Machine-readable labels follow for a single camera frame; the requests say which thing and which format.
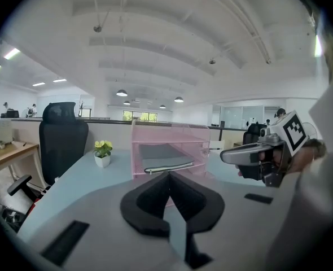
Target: cubicle partition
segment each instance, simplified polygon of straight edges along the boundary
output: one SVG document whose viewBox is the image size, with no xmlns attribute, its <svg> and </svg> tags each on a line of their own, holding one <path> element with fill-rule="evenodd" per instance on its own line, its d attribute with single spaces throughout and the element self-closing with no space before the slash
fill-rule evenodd
<svg viewBox="0 0 333 271">
<path fill-rule="evenodd" d="M 17 141 L 40 143 L 38 128 L 42 119 L 12 119 L 13 137 Z M 132 147 L 132 124 L 131 121 L 86 119 L 89 126 L 85 153 L 94 148 L 95 141 L 111 141 L 115 149 L 131 150 Z M 245 130 L 209 127 L 211 141 L 224 141 L 224 149 L 232 148 L 234 143 L 243 140 Z M 16 174 L 36 173 L 32 159 L 25 158 L 15 164 Z M 41 186 L 37 177 L 32 179 L 32 184 Z"/>
</svg>

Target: white flower pot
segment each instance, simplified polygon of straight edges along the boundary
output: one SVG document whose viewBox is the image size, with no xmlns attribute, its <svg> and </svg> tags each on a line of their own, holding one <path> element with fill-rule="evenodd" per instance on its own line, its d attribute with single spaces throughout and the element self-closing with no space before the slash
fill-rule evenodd
<svg viewBox="0 0 333 271">
<path fill-rule="evenodd" d="M 97 154 L 95 154 L 95 162 L 99 167 L 105 168 L 110 163 L 110 156 L 105 156 L 101 159 L 101 158 L 97 157 Z"/>
</svg>

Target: light blue desk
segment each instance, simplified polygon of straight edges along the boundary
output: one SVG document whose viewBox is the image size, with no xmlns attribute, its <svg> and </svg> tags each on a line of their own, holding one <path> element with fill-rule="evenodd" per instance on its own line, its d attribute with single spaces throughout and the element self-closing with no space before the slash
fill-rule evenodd
<svg viewBox="0 0 333 271">
<path fill-rule="evenodd" d="M 130 166 L 130 151 L 113 150 L 110 165 L 100 168 L 96 165 L 93 153 L 89 152 L 77 161 L 52 186 L 47 194 L 36 204 L 34 210 L 23 223 L 18 237 L 27 242 L 36 230 L 55 214 L 75 202 L 80 197 L 97 189 L 109 187 L 132 179 Z M 238 177 L 238 170 L 233 165 L 225 164 L 217 154 L 210 153 L 207 171 L 217 180 L 232 183 L 244 183 L 263 186 L 262 182 Z M 172 224 L 180 221 L 181 216 L 176 207 L 165 209 L 164 219 L 170 223 L 170 241 L 178 240 L 177 233 Z M 175 244 L 174 248 L 182 252 L 182 243 Z"/>
</svg>

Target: chair armrest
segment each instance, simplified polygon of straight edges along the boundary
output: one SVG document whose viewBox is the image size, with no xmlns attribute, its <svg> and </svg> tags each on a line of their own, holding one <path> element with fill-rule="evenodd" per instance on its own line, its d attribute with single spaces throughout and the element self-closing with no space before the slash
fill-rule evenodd
<svg viewBox="0 0 333 271">
<path fill-rule="evenodd" d="M 10 187 L 8 187 L 7 192 L 10 196 L 13 196 L 17 191 L 22 190 L 24 193 L 32 200 L 36 200 L 36 195 L 32 190 L 27 186 L 27 182 L 30 181 L 32 177 L 29 174 L 26 174 L 15 181 Z"/>
</svg>

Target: yellow flower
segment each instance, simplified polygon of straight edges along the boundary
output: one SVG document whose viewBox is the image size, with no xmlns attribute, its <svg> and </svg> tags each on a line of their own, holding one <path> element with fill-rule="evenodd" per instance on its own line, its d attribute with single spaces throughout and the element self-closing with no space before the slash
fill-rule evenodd
<svg viewBox="0 0 333 271">
<path fill-rule="evenodd" d="M 111 148 L 112 148 L 112 143 L 111 143 L 111 142 L 105 141 L 105 144 L 106 144 L 108 147 L 111 147 Z"/>
</svg>

